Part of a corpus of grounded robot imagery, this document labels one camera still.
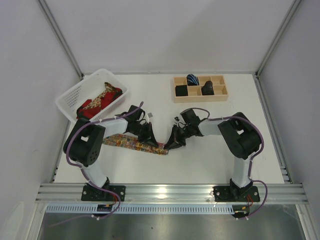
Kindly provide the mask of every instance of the white table surface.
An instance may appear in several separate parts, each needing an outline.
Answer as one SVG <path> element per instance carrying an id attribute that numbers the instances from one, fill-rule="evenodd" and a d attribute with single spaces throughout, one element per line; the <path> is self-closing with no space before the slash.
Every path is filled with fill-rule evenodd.
<path id="1" fill-rule="evenodd" d="M 187 108 L 207 109 L 211 118 L 243 112 L 259 128 L 265 142 L 264 151 L 254 159 L 252 179 L 268 184 L 284 183 L 252 75 L 225 74 L 229 92 L 227 101 L 195 103 L 174 103 L 173 77 L 176 76 L 181 74 L 118 75 L 130 92 L 110 116 L 128 111 L 130 105 L 138 106 L 144 101 L 142 109 L 153 115 L 151 121 L 156 140 L 166 143 L 174 117 Z M 196 113 L 200 118 L 206 116 L 199 110 Z M 186 147 L 170 150 L 168 155 L 102 145 L 98 161 L 111 183 L 118 184 L 226 184 L 234 167 L 234 156 L 223 137 L 213 135 L 188 138 Z M 68 165 L 66 155 L 62 153 L 54 182 L 85 181 L 80 170 Z"/>

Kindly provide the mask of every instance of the colorful patterned strap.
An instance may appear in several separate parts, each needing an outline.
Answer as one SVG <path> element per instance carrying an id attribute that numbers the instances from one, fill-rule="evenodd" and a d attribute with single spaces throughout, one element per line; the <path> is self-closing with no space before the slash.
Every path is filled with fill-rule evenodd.
<path id="1" fill-rule="evenodd" d="M 108 136 L 103 139 L 103 144 L 137 150 L 137 151 L 151 153 L 151 154 L 158 154 L 158 155 L 168 154 L 168 150 L 163 149 L 165 146 L 164 143 L 158 142 L 159 147 L 149 146 L 149 145 L 141 144 L 140 142 L 138 142 L 138 138 L 135 136 L 127 136 L 124 134 L 115 134 L 112 136 Z"/>

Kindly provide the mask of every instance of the metal panel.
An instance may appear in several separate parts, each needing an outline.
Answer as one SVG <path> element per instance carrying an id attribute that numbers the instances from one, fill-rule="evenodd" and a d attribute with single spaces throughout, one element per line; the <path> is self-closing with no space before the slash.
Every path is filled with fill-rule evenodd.
<path id="1" fill-rule="evenodd" d="M 41 240 L 304 240 L 295 205 L 268 205 L 249 220 L 230 215 L 114 214 L 96 221 L 46 213 Z"/>

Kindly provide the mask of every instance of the white wall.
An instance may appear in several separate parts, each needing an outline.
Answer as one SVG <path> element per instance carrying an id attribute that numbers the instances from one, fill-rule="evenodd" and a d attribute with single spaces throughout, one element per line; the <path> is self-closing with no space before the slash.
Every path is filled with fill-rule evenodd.
<path id="1" fill-rule="evenodd" d="M 1 1 L 0 226 L 23 201 L 16 239 L 29 224 L 40 183 L 50 180 L 67 125 L 54 100 L 76 82 L 37 2 Z"/>
<path id="2" fill-rule="evenodd" d="M 48 0 L 81 70 L 254 72 L 293 0 Z"/>
<path id="3" fill-rule="evenodd" d="M 304 1 L 261 80 L 296 183 L 320 226 L 320 1 Z"/>

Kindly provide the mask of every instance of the blue striped object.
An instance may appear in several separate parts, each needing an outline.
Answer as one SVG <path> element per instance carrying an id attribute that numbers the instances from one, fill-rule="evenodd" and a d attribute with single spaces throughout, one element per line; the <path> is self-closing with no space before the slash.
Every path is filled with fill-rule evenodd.
<path id="1" fill-rule="evenodd" d="M 186 76 L 186 81 L 187 81 L 188 86 L 200 85 L 198 78 L 193 74 L 189 74 L 188 76 Z"/>

